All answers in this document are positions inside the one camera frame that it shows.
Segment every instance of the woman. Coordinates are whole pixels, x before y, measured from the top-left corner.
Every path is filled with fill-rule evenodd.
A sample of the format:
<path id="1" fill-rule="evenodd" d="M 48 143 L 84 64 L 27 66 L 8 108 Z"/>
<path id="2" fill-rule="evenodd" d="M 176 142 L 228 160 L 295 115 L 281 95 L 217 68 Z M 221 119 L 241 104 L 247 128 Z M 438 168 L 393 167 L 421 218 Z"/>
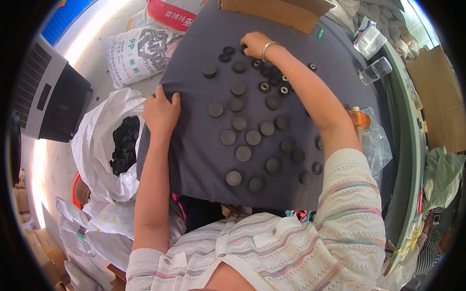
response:
<path id="1" fill-rule="evenodd" d="M 348 114 L 311 70 L 259 33 L 245 54 L 264 57 L 288 78 L 318 127 L 325 156 L 314 223 L 257 213 L 229 218 L 182 236 L 170 248 L 168 147 L 180 113 L 163 87 L 147 98 L 151 131 L 134 216 L 127 290 L 371 290 L 385 257 L 377 184 Z"/>

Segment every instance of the woman's left hand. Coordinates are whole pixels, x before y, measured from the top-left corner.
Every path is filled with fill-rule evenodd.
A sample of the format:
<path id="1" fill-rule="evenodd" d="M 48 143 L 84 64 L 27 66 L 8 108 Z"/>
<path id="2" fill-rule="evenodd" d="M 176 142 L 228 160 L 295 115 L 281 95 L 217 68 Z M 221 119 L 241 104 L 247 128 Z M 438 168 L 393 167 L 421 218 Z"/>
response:
<path id="1" fill-rule="evenodd" d="M 176 92 L 170 101 L 167 100 L 164 86 L 158 85 L 154 95 L 147 96 L 144 101 L 142 117 L 151 131 L 151 137 L 159 140 L 170 140 L 178 122 L 181 111 L 180 94 Z"/>

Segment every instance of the woman's right hand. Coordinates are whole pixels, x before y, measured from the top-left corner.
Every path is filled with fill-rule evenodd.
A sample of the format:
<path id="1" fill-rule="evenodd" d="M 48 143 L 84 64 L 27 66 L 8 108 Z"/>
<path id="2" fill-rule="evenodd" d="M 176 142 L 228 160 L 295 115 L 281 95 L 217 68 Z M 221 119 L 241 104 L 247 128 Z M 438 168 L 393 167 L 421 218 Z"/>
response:
<path id="1" fill-rule="evenodd" d="M 244 50 L 244 53 L 248 56 L 254 57 L 256 59 L 262 59 L 262 50 L 265 45 L 272 40 L 268 38 L 265 34 L 254 31 L 246 34 L 241 39 L 241 45 L 247 45 L 247 49 Z"/>

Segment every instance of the metal bearing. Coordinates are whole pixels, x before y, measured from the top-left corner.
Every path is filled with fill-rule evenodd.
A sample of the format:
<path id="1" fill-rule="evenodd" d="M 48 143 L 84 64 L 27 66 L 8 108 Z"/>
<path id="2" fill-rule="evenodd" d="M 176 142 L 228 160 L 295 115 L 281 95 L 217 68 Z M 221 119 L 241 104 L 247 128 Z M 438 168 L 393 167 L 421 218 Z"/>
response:
<path id="1" fill-rule="evenodd" d="M 317 67 L 314 64 L 308 64 L 308 68 L 311 69 L 311 71 L 315 72 L 317 70 Z"/>
<path id="2" fill-rule="evenodd" d="M 262 68 L 262 61 L 261 60 L 253 60 L 251 62 L 251 66 L 256 70 L 259 70 L 260 68 Z"/>
<path id="3" fill-rule="evenodd" d="M 261 93 L 268 93 L 270 91 L 270 86 L 266 82 L 261 82 L 257 85 L 257 88 Z"/>
<path id="4" fill-rule="evenodd" d="M 281 97 L 286 97 L 289 93 L 289 90 L 287 87 L 285 86 L 280 86 L 278 88 L 278 94 L 280 94 Z"/>
<path id="5" fill-rule="evenodd" d="M 288 78 L 285 75 L 281 75 L 281 82 L 283 84 L 287 84 L 287 85 L 289 84 Z"/>

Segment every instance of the green cloth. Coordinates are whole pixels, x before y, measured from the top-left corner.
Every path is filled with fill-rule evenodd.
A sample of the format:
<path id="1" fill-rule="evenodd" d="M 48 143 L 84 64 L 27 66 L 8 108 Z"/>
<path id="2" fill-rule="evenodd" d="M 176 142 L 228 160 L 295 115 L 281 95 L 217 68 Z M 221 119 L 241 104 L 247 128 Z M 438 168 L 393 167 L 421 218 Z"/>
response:
<path id="1" fill-rule="evenodd" d="M 423 212 L 447 208 L 458 191 L 465 155 L 447 153 L 445 146 L 431 150 L 425 159 L 424 192 L 427 204 Z"/>

